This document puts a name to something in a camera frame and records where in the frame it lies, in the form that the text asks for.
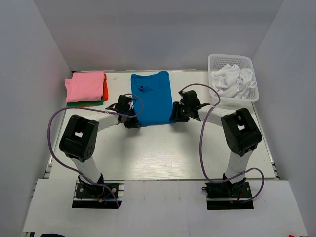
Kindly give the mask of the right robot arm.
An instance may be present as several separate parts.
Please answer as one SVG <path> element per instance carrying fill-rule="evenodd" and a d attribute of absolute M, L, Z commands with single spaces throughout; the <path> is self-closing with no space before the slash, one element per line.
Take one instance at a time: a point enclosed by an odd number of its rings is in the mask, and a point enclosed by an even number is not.
<path fill-rule="evenodd" d="M 231 114 L 222 115 L 215 109 L 215 105 L 201 103 L 195 91 L 179 92 L 180 101 L 173 103 L 170 116 L 171 122 L 188 122 L 190 119 L 202 123 L 199 138 L 199 159 L 202 172 L 207 181 L 213 184 L 223 184 L 223 192 L 234 197 L 241 191 L 240 182 L 245 180 L 246 173 L 254 170 L 247 169 L 249 159 L 258 144 L 262 141 L 262 134 L 247 108 L 240 108 Z M 210 179 L 205 171 L 202 157 L 202 143 L 206 124 L 214 124 L 223 129 L 226 143 L 230 149 L 229 163 L 221 181 Z"/>

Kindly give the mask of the blue t-shirt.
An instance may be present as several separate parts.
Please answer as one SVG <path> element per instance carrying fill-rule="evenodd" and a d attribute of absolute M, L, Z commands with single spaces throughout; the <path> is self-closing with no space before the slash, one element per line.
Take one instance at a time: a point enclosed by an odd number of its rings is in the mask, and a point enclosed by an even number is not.
<path fill-rule="evenodd" d="M 131 92 L 136 96 L 134 109 L 142 127 L 170 124 L 173 102 L 167 71 L 148 76 L 132 74 Z"/>

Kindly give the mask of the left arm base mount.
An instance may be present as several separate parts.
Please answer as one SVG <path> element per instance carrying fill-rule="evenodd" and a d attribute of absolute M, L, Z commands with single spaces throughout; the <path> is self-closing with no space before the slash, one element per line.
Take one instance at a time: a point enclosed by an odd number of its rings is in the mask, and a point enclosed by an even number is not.
<path fill-rule="evenodd" d="M 104 183 L 114 193 L 119 205 L 123 201 L 124 181 L 110 181 Z M 73 209 L 118 209 L 117 203 L 110 191 L 104 187 L 97 187 L 95 190 L 87 185 L 76 181 Z"/>

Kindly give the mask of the white t-shirt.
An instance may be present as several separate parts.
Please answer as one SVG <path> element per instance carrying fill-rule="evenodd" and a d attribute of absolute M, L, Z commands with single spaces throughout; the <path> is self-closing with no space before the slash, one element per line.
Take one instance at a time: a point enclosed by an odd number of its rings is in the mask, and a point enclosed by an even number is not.
<path fill-rule="evenodd" d="M 257 88 L 254 73 L 250 68 L 225 65 L 210 74 L 211 87 L 224 98 L 246 99 L 251 90 Z"/>

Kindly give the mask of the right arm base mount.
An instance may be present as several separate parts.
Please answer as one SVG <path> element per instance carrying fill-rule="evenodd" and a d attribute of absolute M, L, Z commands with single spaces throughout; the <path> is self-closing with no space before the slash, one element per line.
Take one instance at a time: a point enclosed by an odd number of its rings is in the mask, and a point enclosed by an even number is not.
<path fill-rule="evenodd" d="M 207 210 L 251 210 L 253 201 L 250 184 L 231 186 L 228 182 L 213 184 L 205 183 L 201 190 L 206 194 Z"/>

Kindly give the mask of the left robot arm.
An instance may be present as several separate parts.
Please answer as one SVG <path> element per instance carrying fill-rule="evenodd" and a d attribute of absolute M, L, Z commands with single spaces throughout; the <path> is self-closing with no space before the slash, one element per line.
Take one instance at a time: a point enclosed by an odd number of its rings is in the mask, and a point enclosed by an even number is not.
<path fill-rule="evenodd" d="M 88 184 L 87 191 L 93 197 L 104 192 L 104 178 L 96 167 L 93 153 L 100 131 L 124 124 L 126 128 L 139 128 L 135 103 L 141 102 L 133 95 L 121 95 L 118 101 L 104 110 L 90 109 L 94 114 L 70 116 L 59 143 L 59 149 L 71 159 L 79 172 L 79 181 Z"/>

